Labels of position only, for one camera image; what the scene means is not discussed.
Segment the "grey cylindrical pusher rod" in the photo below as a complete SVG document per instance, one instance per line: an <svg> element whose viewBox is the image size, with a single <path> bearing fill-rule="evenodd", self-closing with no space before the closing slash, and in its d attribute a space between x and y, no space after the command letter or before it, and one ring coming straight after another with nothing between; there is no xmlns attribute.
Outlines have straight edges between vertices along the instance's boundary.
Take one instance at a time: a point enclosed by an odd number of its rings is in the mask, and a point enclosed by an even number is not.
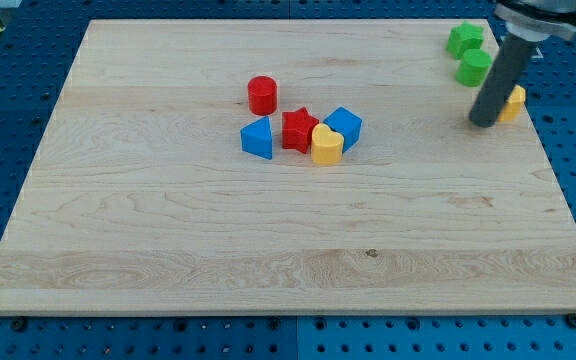
<svg viewBox="0 0 576 360"><path fill-rule="evenodd" d="M469 112L474 125L488 128L496 123L537 46L512 33L505 36Z"/></svg>

